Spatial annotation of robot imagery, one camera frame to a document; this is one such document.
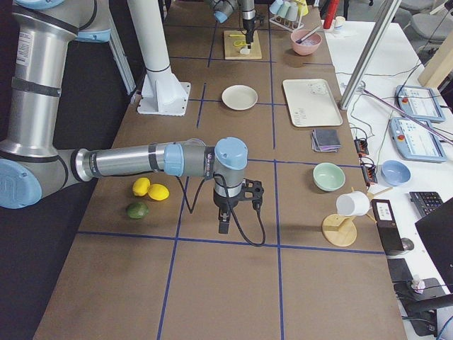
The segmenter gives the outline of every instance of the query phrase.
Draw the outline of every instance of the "blue joint cap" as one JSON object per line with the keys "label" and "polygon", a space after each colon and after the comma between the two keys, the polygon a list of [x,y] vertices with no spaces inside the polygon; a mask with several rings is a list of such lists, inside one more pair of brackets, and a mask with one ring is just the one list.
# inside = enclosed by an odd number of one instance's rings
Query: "blue joint cap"
{"label": "blue joint cap", "polygon": [[164,150],[164,171],[168,175],[182,176],[184,172],[184,153],[181,144],[169,144]]}
{"label": "blue joint cap", "polygon": [[19,6],[26,9],[51,9],[60,5],[64,0],[15,0]]}
{"label": "blue joint cap", "polygon": [[220,11],[215,11],[214,17],[215,17],[215,20],[219,21],[220,23],[224,23],[228,19],[228,17]]}
{"label": "blue joint cap", "polygon": [[41,199],[42,189],[35,175],[15,161],[0,159],[0,206],[20,209]]}
{"label": "blue joint cap", "polygon": [[247,166],[247,146],[239,138],[227,137],[218,141],[214,148],[215,157],[231,170],[242,170]]}
{"label": "blue joint cap", "polygon": [[85,43],[106,43],[110,40],[110,29],[96,32],[80,31],[76,38],[77,41]]}

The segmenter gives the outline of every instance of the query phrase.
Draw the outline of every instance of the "green lime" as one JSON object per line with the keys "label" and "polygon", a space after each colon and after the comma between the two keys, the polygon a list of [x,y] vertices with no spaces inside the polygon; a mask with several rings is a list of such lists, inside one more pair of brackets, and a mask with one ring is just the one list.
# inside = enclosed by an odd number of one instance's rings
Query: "green lime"
{"label": "green lime", "polygon": [[148,215],[149,209],[143,202],[133,202],[126,208],[127,216],[133,219],[140,219]]}

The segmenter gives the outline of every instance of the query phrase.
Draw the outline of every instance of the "white desk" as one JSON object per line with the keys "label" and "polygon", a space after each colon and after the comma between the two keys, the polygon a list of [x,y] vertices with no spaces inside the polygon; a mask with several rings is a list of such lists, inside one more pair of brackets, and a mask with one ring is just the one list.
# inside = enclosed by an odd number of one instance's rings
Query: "white desk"
{"label": "white desk", "polygon": [[[349,74],[352,74],[354,71],[373,26],[374,23],[346,22],[342,30],[326,33],[326,39],[332,54],[331,56],[336,68],[337,80],[340,84],[341,91],[345,90],[343,83],[348,83],[350,79]],[[366,74],[397,74],[402,71],[411,70],[418,62],[417,54],[413,51],[411,44],[408,42],[400,26],[392,23],[377,48]],[[420,86],[417,79],[422,71],[423,65],[420,65],[408,80],[407,85]],[[406,72],[397,76],[378,77],[366,75],[363,80],[366,83],[366,89],[368,91],[380,98],[386,98],[394,96],[396,86],[402,85],[409,74],[410,72]],[[368,148],[370,158],[378,164],[379,184],[371,186],[370,191],[376,193],[388,187],[379,176],[379,164],[382,164],[386,160],[399,160],[411,170],[411,179],[409,182],[393,188],[393,190],[380,195],[379,198],[391,201],[401,237],[407,237],[415,244],[413,251],[403,255],[412,275],[419,276],[420,278],[436,278],[443,284],[443,280],[440,278],[437,269],[417,234],[414,224],[420,217],[417,214],[414,204],[409,199],[408,192],[437,191],[443,201],[450,199],[453,196],[453,181],[450,181],[453,174],[453,147],[445,143],[442,144],[448,158],[442,164],[402,160],[391,141],[389,132],[385,133],[391,109],[378,103],[373,98],[361,96],[352,112],[353,104],[357,98],[358,95],[353,98],[348,108],[349,122],[351,126],[362,128],[370,136],[370,128],[354,118],[357,117],[363,122],[369,123],[375,135],[368,139]],[[441,105],[445,104],[442,97],[439,97],[439,100]],[[389,98],[388,101],[394,103],[393,98]],[[435,126],[453,132],[453,115],[448,109],[445,109],[444,114],[446,121]],[[364,137],[360,131],[357,131],[357,136]],[[381,144],[382,149],[378,162],[378,153]],[[434,339],[433,336],[424,336],[421,338],[415,334],[410,322],[404,322],[404,324],[408,339]]]}

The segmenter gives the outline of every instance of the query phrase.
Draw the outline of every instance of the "white plate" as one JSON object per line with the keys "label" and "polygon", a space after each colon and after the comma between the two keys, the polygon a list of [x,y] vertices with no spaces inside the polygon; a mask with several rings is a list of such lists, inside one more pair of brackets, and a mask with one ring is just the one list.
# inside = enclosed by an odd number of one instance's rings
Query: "white plate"
{"label": "white plate", "polygon": [[233,85],[222,93],[222,100],[233,110],[247,110],[256,104],[258,94],[254,89],[245,85]]}

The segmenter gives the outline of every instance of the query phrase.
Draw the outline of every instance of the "blue bowl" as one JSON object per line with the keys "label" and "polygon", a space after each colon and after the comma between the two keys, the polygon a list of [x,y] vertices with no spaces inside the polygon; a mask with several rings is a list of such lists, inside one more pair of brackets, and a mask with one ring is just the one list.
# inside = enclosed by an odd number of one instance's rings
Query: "blue bowl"
{"label": "blue bowl", "polygon": [[399,186],[411,179],[408,167],[400,161],[385,161],[381,165],[381,175],[391,186]]}

